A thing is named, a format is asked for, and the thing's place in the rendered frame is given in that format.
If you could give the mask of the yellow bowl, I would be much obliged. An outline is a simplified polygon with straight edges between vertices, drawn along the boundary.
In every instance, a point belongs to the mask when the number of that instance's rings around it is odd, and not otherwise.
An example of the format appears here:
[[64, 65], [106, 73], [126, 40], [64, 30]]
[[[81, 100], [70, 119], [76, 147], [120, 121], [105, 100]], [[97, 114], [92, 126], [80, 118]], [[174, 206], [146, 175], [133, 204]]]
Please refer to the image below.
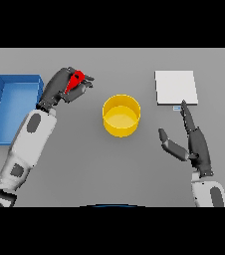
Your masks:
[[102, 116], [104, 128], [109, 134], [115, 137], [127, 137], [138, 127], [140, 105], [129, 95], [114, 95], [104, 103]]

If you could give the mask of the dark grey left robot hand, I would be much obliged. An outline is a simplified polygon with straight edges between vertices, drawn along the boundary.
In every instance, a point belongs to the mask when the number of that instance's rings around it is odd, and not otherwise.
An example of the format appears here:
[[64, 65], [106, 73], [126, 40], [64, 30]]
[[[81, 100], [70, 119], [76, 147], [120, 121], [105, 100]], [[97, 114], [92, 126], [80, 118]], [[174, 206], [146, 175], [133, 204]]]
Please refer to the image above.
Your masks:
[[85, 79], [74, 89], [65, 94], [70, 76], [76, 71], [73, 67], [62, 68], [58, 71], [47, 84], [41, 99], [36, 104], [36, 109], [48, 113], [53, 106], [56, 106], [60, 100], [70, 103], [80, 97], [87, 88], [93, 86], [93, 77], [85, 75]]

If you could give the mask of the blue tray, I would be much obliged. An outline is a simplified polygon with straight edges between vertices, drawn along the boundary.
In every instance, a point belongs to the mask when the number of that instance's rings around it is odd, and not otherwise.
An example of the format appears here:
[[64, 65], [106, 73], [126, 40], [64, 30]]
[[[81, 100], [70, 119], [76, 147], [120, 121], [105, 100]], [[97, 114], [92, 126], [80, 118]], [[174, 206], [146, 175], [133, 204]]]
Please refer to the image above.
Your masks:
[[26, 114], [43, 93], [40, 75], [0, 75], [0, 145], [10, 145]]

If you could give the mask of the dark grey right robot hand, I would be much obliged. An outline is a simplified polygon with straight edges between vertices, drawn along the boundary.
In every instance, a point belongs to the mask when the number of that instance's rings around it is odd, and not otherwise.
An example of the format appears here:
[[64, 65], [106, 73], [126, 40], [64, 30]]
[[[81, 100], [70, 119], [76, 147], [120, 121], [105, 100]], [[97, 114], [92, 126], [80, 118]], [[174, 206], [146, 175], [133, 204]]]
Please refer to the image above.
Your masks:
[[213, 171], [207, 141], [200, 127], [195, 125], [186, 101], [182, 101], [180, 113], [187, 133], [188, 149], [171, 140], [163, 128], [158, 130], [161, 147], [181, 161], [189, 160], [191, 166], [199, 172], [200, 177], [212, 176]]

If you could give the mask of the pale square measuring scale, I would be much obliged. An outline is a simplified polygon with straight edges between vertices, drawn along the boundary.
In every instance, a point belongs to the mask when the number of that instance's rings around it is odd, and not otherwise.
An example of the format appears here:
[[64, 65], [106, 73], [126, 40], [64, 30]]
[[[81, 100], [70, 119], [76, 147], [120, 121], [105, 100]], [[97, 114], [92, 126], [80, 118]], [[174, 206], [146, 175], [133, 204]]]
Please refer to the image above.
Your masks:
[[156, 101], [159, 106], [198, 105], [193, 71], [155, 71]]

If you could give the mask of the red beaker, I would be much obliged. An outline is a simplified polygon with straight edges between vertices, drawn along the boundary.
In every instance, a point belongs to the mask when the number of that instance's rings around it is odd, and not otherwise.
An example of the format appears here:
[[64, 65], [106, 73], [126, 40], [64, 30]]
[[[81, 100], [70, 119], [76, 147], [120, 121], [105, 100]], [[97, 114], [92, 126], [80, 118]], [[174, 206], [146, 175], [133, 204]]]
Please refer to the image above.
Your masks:
[[65, 94], [67, 94], [70, 90], [74, 89], [79, 83], [81, 83], [85, 79], [85, 75], [82, 71], [76, 70], [70, 76], [67, 87], [65, 89]]

